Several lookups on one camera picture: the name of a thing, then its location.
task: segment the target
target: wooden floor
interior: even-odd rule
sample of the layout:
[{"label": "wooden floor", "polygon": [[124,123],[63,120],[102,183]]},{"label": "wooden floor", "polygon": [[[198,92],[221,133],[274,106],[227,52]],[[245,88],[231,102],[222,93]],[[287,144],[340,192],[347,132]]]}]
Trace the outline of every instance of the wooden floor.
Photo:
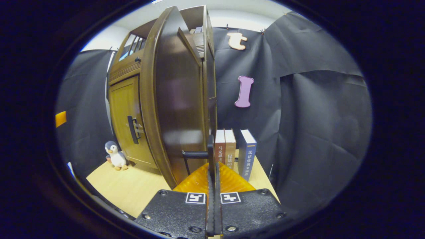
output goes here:
[{"label": "wooden floor", "polygon": [[[237,162],[234,170],[238,172]],[[105,162],[93,171],[87,180],[112,204],[136,218],[155,192],[161,189],[171,190],[158,172],[139,169],[138,165],[129,165],[125,171],[116,171],[112,164]],[[278,198],[257,157],[254,160],[249,183],[256,189],[269,189]]]}]

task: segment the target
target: door handle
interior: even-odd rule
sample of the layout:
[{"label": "door handle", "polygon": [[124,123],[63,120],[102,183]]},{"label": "door handle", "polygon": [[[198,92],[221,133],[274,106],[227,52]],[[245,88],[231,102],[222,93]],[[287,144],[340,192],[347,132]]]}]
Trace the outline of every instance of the door handle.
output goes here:
[{"label": "door handle", "polygon": [[131,115],[127,116],[128,127],[130,128],[130,134],[131,134],[131,137],[133,138],[133,142],[135,144],[139,144],[139,142],[137,140],[140,139],[140,134],[139,134],[139,137],[136,136],[136,132],[134,131],[133,120],[135,120],[136,124],[137,124],[136,118],[133,119],[133,117]]}]

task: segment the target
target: miniature wooden cabinet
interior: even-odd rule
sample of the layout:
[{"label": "miniature wooden cabinet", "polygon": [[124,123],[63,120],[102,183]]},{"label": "miniature wooden cabinet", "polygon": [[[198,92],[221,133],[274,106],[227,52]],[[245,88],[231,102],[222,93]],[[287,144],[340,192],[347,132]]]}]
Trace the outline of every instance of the miniature wooden cabinet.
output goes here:
[{"label": "miniature wooden cabinet", "polygon": [[[217,129],[212,31],[206,6],[167,8],[128,34],[111,66],[118,143],[128,160],[159,169],[171,188],[188,176],[181,151],[206,151]],[[206,162],[189,160],[190,171]]]}]

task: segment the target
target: pink letter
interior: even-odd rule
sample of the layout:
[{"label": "pink letter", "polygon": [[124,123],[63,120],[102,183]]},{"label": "pink letter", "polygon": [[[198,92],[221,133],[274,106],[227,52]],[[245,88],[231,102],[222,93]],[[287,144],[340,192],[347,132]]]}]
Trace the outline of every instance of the pink letter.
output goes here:
[{"label": "pink letter", "polygon": [[240,108],[249,107],[251,105],[249,102],[249,92],[251,91],[251,85],[254,83],[254,79],[240,76],[238,80],[241,82],[241,88],[239,89],[239,99],[235,102],[235,106]]}]

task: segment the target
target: penguin plush toy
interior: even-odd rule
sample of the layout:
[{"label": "penguin plush toy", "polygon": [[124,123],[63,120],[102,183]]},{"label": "penguin plush toy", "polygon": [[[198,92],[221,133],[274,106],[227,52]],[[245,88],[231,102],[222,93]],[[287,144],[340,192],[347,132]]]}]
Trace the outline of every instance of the penguin plush toy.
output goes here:
[{"label": "penguin plush toy", "polygon": [[121,151],[118,152],[118,145],[114,141],[106,142],[105,150],[110,156],[110,162],[115,166],[114,169],[128,169],[127,160],[125,159],[125,156]]}]

